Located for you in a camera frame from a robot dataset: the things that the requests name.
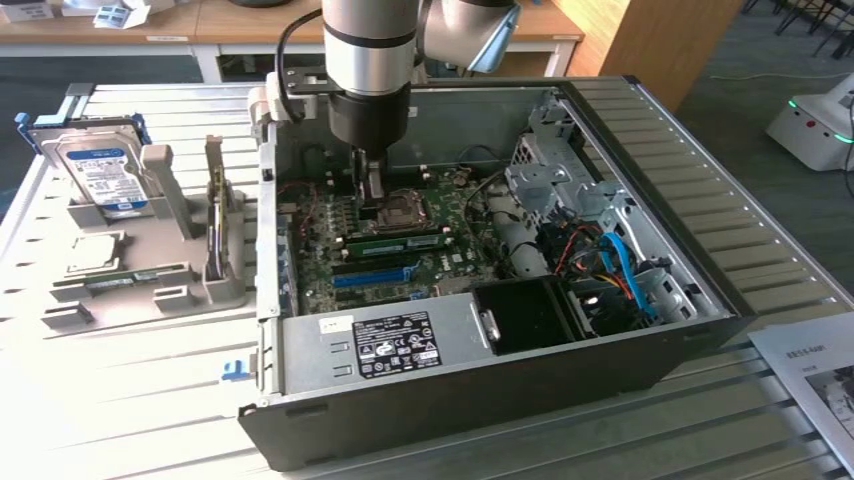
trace motherboard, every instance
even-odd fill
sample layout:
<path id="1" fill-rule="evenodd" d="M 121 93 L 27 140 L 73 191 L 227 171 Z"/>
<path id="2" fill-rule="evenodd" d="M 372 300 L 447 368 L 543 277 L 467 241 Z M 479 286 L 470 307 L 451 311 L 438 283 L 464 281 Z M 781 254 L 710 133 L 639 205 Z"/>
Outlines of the motherboard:
<path id="1" fill-rule="evenodd" d="M 300 315 L 451 295 L 499 278 L 484 254 L 498 241 L 486 212 L 475 205 L 468 224 L 464 216 L 480 179 L 464 167 L 419 178 L 374 209 L 360 209 L 331 181 L 280 189 L 279 212 L 291 218 L 298 247 Z"/>

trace blue pcie slot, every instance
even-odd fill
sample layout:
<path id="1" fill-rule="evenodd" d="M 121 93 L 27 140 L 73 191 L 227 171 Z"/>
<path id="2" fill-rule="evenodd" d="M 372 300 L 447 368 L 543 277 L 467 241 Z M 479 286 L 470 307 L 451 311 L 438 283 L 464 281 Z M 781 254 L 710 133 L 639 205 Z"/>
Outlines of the blue pcie slot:
<path id="1" fill-rule="evenodd" d="M 358 275 L 339 275 L 332 277 L 332 287 L 363 287 L 380 283 L 403 283 L 412 279 L 418 264 L 411 267 L 395 268 L 382 272 L 360 273 Z"/>

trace perforated metal table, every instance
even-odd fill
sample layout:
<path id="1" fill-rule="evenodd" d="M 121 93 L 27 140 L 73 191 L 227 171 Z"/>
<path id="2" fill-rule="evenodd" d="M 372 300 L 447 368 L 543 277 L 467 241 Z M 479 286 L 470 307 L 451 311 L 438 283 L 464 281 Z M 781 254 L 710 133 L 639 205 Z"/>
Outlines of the perforated metal table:
<path id="1" fill-rule="evenodd" d="M 854 310 L 845 290 L 643 88 L 622 78 L 574 83 L 761 312 L 751 328 Z M 207 181 L 204 136 L 223 135 L 228 178 L 254 199 L 259 172 L 246 113 L 254 86 L 103 85 L 85 114 L 145 115 L 155 142 L 175 150 L 187 193 L 201 192 Z M 224 362 L 255 346 L 252 297 L 234 311 L 64 337 L 43 338 L 39 320 L 16 315 L 15 305 L 44 286 L 40 262 L 68 228 L 64 190 L 37 157 L 0 230 L 0 407 L 17 412 L 0 433 L 11 459 L 0 477 L 280 478 L 217 385 Z M 251 220 L 246 235 L 252 272 Z M 3 475 L 4 469 L 15 473 Z M 742 333 L 647 392 L 286 478 L 847 477 Z"/>

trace floor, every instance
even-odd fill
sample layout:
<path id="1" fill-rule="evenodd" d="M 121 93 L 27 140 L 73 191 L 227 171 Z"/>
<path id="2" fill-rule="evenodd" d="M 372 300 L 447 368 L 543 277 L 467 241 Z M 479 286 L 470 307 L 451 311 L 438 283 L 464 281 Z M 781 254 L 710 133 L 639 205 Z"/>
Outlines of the floor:
<path id="1" fill-rule="evenodd" d="M 773 34 L 782 18 L 773 3 L 761 1 L 738 15 L 677 116 L 706 148 L 745 184 L 798 241 L 854 292 L 854 262 L 847 252 L 854 238 L 854 199 L 839 172 L 809 170 L 763 130 L 793 94 L 822 93 L 837 79 L 762 78 L 723 81 L 711 75 L 757 73 L 830 75 L 854 71 L 854 57 L 830 59 L 831 41 L 818 58 L 810 53 L 821 40 L 809 36 L 806 19 L 783 36 Z M 53 113 L 71 82 L 199 82 L 191 58 L 0 59 L 0 213 L 24 176 L 32 152 L 17 136 L 12 118 L 19 111 Z"/>

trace circuit board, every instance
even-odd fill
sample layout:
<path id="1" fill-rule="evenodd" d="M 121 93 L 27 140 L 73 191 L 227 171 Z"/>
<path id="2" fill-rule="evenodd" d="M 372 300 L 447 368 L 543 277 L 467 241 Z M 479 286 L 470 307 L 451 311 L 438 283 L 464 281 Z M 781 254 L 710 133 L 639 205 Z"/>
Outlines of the circuit board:
<path id="1" fill-rule="evenodd" d="M 299 195 L 290 212 L 294 224 L 300 226 L 294 235 L 299 246 L 296 285 L 300 315 L 451 295 L 467 291 L 475 283 L 496 279 L 491 262 L 478 248 L 463 219 L 463 203 L 475 191 L 478 182 L 460 182 L 456 173 L 454 169 L 431 172 L 432 180 L 426 185 L 392 192 L 390 197 L 396 195 L 403 200 L 398 200 L 398 205 L 387 209 L 391 213 L 386 218 L 380 214 L 372 220 L 359 218 L 356 198 L 335 195 L 327 185 L 312 185 L 315 191 Z M 415 207 L 408 208 L 415 205 L 412 199 L 419 200 L 423 211 L 414 213 Z M 356 250 L 344 244 L 344 239 L 379 239 L 372 243 L 391 245 L 382 248 L 396 247 L 395 240 L 384 240 L 383 228 L 394 230 L 406 222 L 423 224 L 424 233 L 419 238 L 434 239 L 428 249 L 388 251 L 370 258 L 354 258 Z M 478 235 L 483 242 L 494 238 L 495 232 L 487 227 Z M 359 252 L 374 253 L 379 250 L 379 247 L 363 248 Z M 336 271 L 383 261 L 404 266 L 407 275 L 403 280 L 398 277 L 388 282 L 372 281 L 371 284 L 354 286 L 336 283 Z"/>

